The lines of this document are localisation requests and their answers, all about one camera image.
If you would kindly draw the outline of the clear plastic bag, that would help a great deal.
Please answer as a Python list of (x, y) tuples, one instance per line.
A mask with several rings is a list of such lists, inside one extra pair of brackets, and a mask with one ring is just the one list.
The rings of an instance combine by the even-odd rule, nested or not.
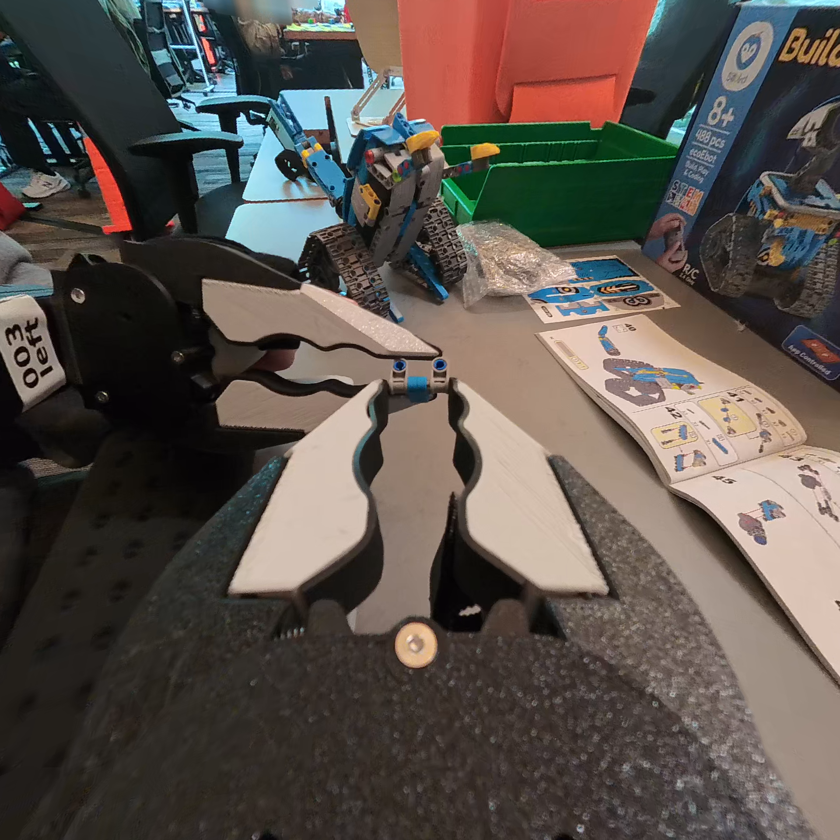
[(578, 280), (569, 261), (497, 220), (461, 224), (456, 232), (467, 257), (467, 270), (458, 284), (466, 309), (487, 297), (527, 296)]

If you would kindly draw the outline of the blue tracked toy robot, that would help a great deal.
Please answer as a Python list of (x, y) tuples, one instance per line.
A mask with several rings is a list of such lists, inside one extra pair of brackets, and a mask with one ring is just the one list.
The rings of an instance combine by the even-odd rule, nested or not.
[(429, 122), (397, 113), (391, 124), (363, 129), (346, 161), (349, 178), (337, 213), (340, 221), (310, 233), (298, 261), (314, 286), (344, 294), (394, 322), (403, 315), (391, 302), (380, 268), (405, 268), (437, 301), (460, 282), (467, 257), (456, 223), (440, 197), (446, 179), (484, 172), (500, 149), (472, 146), (469, 160), (450, 165)]

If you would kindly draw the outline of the black mesh chair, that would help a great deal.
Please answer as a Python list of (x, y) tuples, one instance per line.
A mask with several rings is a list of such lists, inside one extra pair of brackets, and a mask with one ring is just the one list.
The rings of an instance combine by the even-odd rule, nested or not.
[(657, 2), (620, 123), (664, 139), (696, 104), (718, 62), (737, 2)]

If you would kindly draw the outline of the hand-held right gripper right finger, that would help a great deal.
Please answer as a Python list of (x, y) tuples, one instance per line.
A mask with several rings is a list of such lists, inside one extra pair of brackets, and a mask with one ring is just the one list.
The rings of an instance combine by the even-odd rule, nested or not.
[(606, 596), (610, 585), (552, 467), (551, 455), (474, 388), (451, 380), (448, 419), (457, 498), (454, 576), (470, 605), (531, 612), (565, 596)]

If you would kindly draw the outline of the person's dark hoodie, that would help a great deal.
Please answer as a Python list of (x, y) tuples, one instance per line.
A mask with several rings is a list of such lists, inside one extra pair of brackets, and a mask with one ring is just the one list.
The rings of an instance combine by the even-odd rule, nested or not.
[(25, 598), (28, 526), (36, 478), (26, 462), (39, 455), (34, 441), (11, 422), (1, 425), (1, 646)]

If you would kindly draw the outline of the green storage bin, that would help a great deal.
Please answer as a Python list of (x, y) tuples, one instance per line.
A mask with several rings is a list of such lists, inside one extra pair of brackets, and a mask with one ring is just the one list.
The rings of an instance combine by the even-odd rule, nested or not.
[(616, 122), (446, 125), (442, 142), (450, 165), (478, 143), (500, 149), (488, 170), (442, 183), (457, 225), (501, 222), (545, 248), (640, 240), (679, 151)]

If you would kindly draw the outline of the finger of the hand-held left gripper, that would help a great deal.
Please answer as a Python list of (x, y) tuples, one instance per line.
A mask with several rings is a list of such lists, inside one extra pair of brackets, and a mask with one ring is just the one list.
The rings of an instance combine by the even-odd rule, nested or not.
[(298, 289), (203, 280), (203, 311), (228, 342), (267, 349), (298, 339), (330, 351), (355, 348), (375, 358), (433, 360), (442, 351), (346, 297), (305, 283)]
[(326, 438), (371, 427), (365, 417), (371, 384), (344, 379), (289, 380), (278, 374), (250, 373), (233, 379), (217, 398), (217, 425), (224, 431)]

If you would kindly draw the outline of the instruction booklet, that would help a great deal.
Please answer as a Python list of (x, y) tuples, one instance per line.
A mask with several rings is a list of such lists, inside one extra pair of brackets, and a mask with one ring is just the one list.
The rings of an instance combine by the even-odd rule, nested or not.
[(644, 315), (537, 339), (644, 450), (670, 492), (738, 547), (839, 679), (839, 454), (757, 385)]

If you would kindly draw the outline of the person's left forearm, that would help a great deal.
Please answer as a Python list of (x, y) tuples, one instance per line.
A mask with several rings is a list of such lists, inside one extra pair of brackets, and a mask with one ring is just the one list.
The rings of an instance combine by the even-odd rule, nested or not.
[(51, 272), (34, 262), (29, 252), (1, 232), (1, 301), (29, 296), (48, 298), (53, 291)]

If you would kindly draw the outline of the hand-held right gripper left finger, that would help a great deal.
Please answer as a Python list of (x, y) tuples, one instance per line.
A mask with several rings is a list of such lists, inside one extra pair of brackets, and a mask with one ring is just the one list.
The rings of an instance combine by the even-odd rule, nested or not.
[(373, 592), (384, 561), (371, 483), (386, 425), (387, 384), (378, 380), (292, 446), (229, 597), (279, 598), (306, 615), (320, 600), (352, 613)]

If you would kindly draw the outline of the dark perforated panel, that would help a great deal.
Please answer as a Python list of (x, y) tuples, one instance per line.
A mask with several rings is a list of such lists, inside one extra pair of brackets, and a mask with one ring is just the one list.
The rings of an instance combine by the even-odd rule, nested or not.
[(284, 602), (227, 595), (266, 504), (255, 461), (135, 432), (100, 448), (2, 649), (2, 838), (86, 836), (112, 773), (185, 749), (271, 636)]

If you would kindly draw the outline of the dark blue toy set box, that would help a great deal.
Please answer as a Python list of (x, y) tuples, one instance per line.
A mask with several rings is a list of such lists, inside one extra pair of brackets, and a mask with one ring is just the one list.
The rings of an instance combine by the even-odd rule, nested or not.
[(839, 10), (737, 5), (642, 247), (839, 386)]

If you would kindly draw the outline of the black office chair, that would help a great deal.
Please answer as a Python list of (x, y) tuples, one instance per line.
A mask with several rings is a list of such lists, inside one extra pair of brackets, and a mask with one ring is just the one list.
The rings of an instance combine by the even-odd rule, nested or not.
[(2, 2), (2, 30), (69, 102), (115, 181), (129, 236), (169, 232), (224, 238), (243, 204), (239, 115), (264, 118), (261, 96), (206, 99), (216, 132), (185, 130), (99, 2)]

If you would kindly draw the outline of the grey desk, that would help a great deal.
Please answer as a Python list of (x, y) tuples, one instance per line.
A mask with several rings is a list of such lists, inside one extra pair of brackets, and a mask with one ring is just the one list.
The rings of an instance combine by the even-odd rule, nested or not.
[[(797, 417), (809, 442), (838, 452), (838, 394), (784, 353), (657, 268), (637, 250), (623, 257), (679, 303), (651, 319), (689, 349), (744, 376)], [(752, 713), (767, 764), (780, 776), (820, 838), (838, 838), (838, 685), (778, 606), (740, 550), (706, 513), (665, 488), (640, 445), (572, 381), (517, 298), (491, 298), (465, 310), (436, 306), (412, 283), (389, 277), (407, 327), (444, 351), (463, 379), (513, 423), (561, 455), (646, 539), (696, 603)], [(429, 571), (442, 536), (448, 497), (461, 488), (446, 402), (392, 415), (382, 435), (385, 465), (373, 484), (385, 544), (381, 583), (359, 608), (358, 634), (383, 634), (398, 620), (429, 614)], [(688, 664), (690, 632), (665, 641), (651, 617), (624, 617), (608, 598), (573, 607), (575, 642), (617, 662), (651, 665), (642, 685), (659, 693), (665, 662)]]

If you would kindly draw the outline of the blue sticker sheet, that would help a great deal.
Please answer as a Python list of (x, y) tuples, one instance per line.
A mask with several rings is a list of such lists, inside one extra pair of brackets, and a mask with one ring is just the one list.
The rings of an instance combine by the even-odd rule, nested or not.
[(525, 296), (542, 323), (564, 326), (679, 307), (677, 301), (617, 256), (575, 259), (570, 266), (574, 271), (571, 283)]

